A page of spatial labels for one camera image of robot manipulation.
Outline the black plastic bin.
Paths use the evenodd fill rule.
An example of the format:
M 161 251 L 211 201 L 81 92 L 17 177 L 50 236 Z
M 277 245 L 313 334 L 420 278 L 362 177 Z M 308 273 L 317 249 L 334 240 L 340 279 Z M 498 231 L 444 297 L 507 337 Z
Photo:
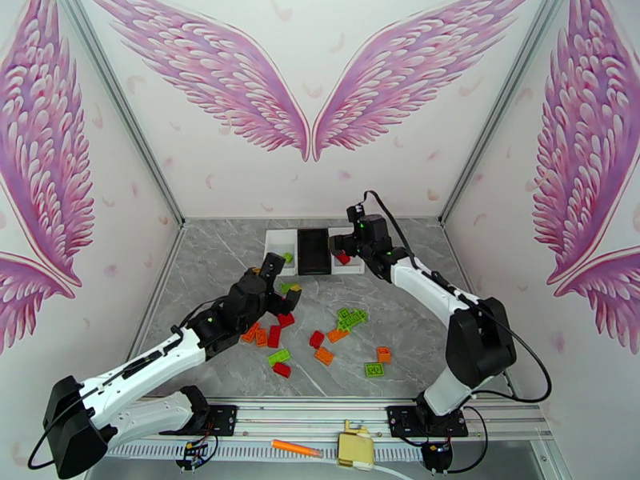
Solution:
M 328 275 L 331 273 L 329 231 L 327 228 L 297 230 L 297 274 Z

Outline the white plastic bin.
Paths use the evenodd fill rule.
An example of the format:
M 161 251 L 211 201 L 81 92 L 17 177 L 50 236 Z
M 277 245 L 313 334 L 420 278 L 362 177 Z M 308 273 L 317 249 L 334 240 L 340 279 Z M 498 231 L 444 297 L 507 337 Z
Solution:
M 329 227 L 328 235 L 333 237 L 340 234 L 351 234 L 352 227 Z M 366 265 L 360 257 L 352 257 L 347 264 L 342 264 L 333 254 L 330 254 L 332 275 L 355 275 L 364 274 Z
M 297 229 L 276 229 L 267 230 L 265 236 L 264 255 L 274 252 L 283 255 L 285 252 L 292 253 L 294 260 L 286 263 L 280 273 L 283 277 L 292 277 L 298 274 L 298 230 Z

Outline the orange marker pen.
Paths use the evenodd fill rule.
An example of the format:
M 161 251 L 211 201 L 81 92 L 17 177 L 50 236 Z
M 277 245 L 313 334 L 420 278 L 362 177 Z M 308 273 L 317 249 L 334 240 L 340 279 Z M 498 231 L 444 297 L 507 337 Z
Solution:
M 277 450 L 290 452 L 292 454 L 299 454 L 305 457 L 324 458 L 324 453 L 321 450 L 304 446 L 304 445 L 295 444 L 292 442 L 284 442 L 281 440 L 274 439 L 271 441 L 271 446 Z

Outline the yellow clamp device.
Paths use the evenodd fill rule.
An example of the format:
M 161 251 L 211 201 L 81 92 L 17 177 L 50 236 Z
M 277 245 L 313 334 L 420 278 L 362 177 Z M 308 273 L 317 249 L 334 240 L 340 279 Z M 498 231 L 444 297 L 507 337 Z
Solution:
M 338 435 L 337 464 L 356 470 L 374 469 L 374 440 L 362 424 L 352 425 L 345 420 L 343 432 Z

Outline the black electronics module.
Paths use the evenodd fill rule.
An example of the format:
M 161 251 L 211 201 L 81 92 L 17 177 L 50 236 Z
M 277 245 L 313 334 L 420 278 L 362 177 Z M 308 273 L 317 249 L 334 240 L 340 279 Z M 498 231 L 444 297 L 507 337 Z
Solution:
M 424 442 L 420 449 L 422 464 L 432 476 L 448 474 L 453 461 L 453 452 L 449 441 Z

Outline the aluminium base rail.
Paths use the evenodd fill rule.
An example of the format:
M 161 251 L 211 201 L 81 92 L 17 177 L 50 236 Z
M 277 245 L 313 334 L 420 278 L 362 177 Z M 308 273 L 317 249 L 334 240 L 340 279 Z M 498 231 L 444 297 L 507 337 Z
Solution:
M 374 440 L 392 441 L 386 408 L 413 409 L 411 398 L 359 397 L 248 397 L 213 398 L 208 401 L 238 408 L 234 439 L 272 438 L 321 442 L 336 439 L 345 421 L 364 426 Z M 464 410 L 469 431 L 467 441 L 482 437 L 484 421 L 493 441 L 545 441 L 553 438 L 550 426 L 537 405 L 526 405 L 487 394 L 469 401 Z

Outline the aluminium frame post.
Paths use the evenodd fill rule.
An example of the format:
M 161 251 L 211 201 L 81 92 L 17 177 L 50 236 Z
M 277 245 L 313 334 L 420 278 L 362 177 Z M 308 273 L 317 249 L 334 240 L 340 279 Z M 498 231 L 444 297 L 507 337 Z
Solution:
M 162 173 L 160 165 L 154 157 L 151 146 L 135 116 L 132 106 L 126 97 L 123 86 L 118 80 L 102 44 L 98 40 L 97 33 L 81 0 L 57 1 L 62 5 L 65 14 L 70 19 L 71 24 L 80 37 L 97 76 L 100 78 L 104 88 L 106 89 L 106 92 L 113 103 L 127 134 L 134 144 L 138 154 L 142 158 L 144 165 L 158 188 L 173 220 L 177 223 L 178 228 L 183 228 L 186 222 L 185 215 L 180 209 L 179 204 Z
M 453 212 L 464 195 L 467 187 L 471 183 L 471 179 L 482 160 L 482 157 L 489 146 L 495 131 L 499 128 L 510 105 L 514 103 L 514 99 L 523 77 L 528 71 L 530 64 L 534 58 L 539 44 L 550 28 L 550 24 L 557 16 L 557 12 L 564 0 L 541 0 L 541 3 L 533 16 L 530 26 L 518 48 L 512 65 L 510 66 L 504 83 L 502 84 L 497 97 L 482 125 L 478 136 L 472 146 L 469 157 L 462 167 L 450 196 L 446 200 L 437 221 L 441 228 L 445 228 L 446 224 L 453 215 Z

